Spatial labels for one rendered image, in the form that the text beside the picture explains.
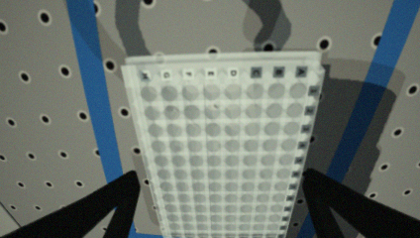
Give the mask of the blue tape outline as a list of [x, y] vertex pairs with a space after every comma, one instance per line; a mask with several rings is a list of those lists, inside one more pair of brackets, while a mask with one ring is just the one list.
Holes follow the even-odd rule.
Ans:
[[[93, 0], [66, 0], [77, 60], [107, 183], [123, 175], [108, 97]], [[326, 176], [341, 183], [386, 89], [420, 7], [394, 0], [367, 77]], [[296, 238], [312, 238], [308, 212]]]

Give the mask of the grey perforated base plate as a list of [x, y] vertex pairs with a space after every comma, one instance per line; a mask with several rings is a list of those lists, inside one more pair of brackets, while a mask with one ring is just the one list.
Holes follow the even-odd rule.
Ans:
[[[321, 52], [313, 132], [285, 238], [309, 212], [306, 169], [326, 175], [394, 0], [93, 0], [136, 233], [162, 235], [121, 65], [136, 56]], [[66, 0], [0, 0], [0, 206], [21, 228], [107, 184]], [[420, 7], [341, 184], [420, 220]]]

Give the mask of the clear well plate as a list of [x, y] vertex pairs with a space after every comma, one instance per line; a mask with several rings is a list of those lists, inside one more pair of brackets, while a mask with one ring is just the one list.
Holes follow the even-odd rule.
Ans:
[[321, 55], [125, 58], [163, 238], [285, 238], [325, 74]]

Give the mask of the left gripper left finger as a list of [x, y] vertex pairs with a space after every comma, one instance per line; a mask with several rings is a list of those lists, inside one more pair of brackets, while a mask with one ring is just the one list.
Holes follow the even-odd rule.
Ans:
[[140, 191], [136, 171], [129, 171], [76, 202], [0, 238], [83, 238], [115, 207], [103, 238], [128, 238]]

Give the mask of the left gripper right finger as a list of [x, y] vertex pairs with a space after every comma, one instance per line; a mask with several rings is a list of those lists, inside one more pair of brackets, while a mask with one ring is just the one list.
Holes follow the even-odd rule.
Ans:
[[420, 238], [420, 220], [314, 169], [306, 170], [302, 188], [317, 238], [345, 238], [330, 207], [365, 238]]

